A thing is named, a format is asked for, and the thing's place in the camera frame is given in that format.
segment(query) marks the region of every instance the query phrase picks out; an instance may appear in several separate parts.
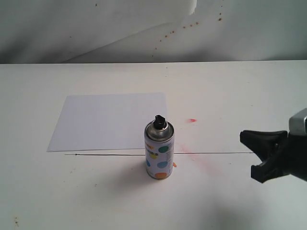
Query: spray paint can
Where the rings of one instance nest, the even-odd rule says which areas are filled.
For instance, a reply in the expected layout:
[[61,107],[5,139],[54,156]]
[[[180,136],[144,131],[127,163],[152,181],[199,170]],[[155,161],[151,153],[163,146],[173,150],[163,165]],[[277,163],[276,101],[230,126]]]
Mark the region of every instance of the spray paint can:
[[169,177],[173,171],[174,127],[157,115],[146,126],[144,139],[148,174],[157,180]]

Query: black line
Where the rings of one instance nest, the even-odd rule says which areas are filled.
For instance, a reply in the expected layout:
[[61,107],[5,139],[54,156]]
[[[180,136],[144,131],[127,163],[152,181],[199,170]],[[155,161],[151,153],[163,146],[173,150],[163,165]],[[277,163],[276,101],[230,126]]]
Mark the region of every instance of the black line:
[[[180,154],[180,155],[189,155],[189,154],[240,154],[240,153],[246,153],[250,154],[253,152],[176,152],[174,154]],[[68,153],[64,155],[70,155],[70,156],[145,156],[145,154],[78,154],[78,153]]]

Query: clamp jaw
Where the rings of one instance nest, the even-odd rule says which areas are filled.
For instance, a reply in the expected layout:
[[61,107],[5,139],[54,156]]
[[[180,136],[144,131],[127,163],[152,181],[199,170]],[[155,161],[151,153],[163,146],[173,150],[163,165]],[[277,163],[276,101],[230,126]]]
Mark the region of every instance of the clamp jaw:
[[307,181],[307,108],[289,119],[289,133],[244,130],[240,141],[262,161],[251,178],[263,183],[292,174]]

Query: green dot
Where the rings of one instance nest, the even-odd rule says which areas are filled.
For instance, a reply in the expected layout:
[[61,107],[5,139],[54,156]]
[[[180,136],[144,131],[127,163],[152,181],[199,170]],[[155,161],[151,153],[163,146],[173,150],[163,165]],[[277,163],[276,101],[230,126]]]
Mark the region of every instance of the green dot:
[[161,152],[161,153],[164,153],[166,151],[168,151],[168,146],[162,146],[162,147],[159,148],[159,152]]

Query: white table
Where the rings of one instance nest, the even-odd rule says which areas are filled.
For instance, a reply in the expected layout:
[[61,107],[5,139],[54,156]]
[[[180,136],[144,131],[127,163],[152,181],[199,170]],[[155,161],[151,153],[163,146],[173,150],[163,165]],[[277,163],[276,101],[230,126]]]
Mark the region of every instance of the white table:
[[[238,153],[240,131],[287,129],[307,107],[306,73],[307,61],[0,66],[0,228],[306,229],[307,183],[260,184],[260,160]],[[140,149],[46,152],[67,95],[136,92],[166,93],[184,153],[169,178],[150,178]]]

